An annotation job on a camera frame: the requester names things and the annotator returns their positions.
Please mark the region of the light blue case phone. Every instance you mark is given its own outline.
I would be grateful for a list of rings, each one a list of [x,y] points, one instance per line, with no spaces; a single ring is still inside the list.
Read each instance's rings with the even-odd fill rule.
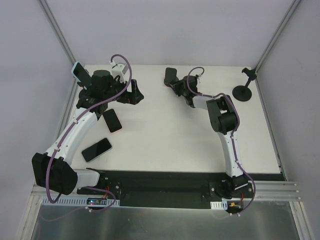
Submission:
[[[79,61],[74,63],[71,69],[71,75],[83,89],[87,90],[91,86],[91,76]]]

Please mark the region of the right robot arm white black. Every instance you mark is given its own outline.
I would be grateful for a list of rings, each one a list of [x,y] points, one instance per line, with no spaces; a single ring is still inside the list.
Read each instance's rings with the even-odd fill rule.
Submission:
[[[199,93],[198,75],[185,76],[179,80],[175,75],[165,77],[164,84],[170,87],[177,96],[185,98],[187,105],[208,112],[212,129],[218,134],[225,159],[226,179],[222,180],[215,193],[225,199],[237,197],[243,187],[248,185],[248,178],[238,149],[237,130],[240,119],[231,98],[220,93],[216,96]]]

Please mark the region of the pink case phone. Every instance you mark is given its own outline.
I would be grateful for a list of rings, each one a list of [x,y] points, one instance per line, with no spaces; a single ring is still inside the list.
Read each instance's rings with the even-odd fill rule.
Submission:
[[[102,116],[111,134],[116,133],[123,128],[114,109],[106,110]]]

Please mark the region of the black tall corner phone stand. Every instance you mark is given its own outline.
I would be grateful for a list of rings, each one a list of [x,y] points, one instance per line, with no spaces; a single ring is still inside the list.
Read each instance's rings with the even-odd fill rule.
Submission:
[[[233,97],[240,102],[247,102],[252,97],[252,91],[249,89],[249,84],[257,79],[257,74],[255,69],[243,68],[242,73],[246,74],[248,77],[245,85],[238,85],[232,90]]]

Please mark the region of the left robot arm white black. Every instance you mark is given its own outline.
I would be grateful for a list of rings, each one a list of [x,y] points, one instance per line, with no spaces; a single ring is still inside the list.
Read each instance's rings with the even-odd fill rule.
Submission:
[[[94,194],[105,191],[106,183],[100,170],[93,168],[72,169],[74,155],[85,135],[93,127],[110,102],[136,105],[144,99],[137,81],[121,82],[119,75],[113,76],[107,70],[96,70],[90,77],[90,86],[84,87],[72,119],[55,143],[45,153],[36,153],[31,160],[36,184],[59,195],[69,195],[75,189],[88,187]]]

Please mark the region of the black stand with brown base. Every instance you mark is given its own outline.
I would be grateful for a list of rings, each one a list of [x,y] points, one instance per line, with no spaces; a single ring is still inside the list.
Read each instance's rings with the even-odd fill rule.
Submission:
[[[167,67],[165,69],[165,74],[164,74],[164,84],[167,87],[170,87],[171,85],[174,85],[178,81],[179,79],[177,77],[177,69],[172,67]]]

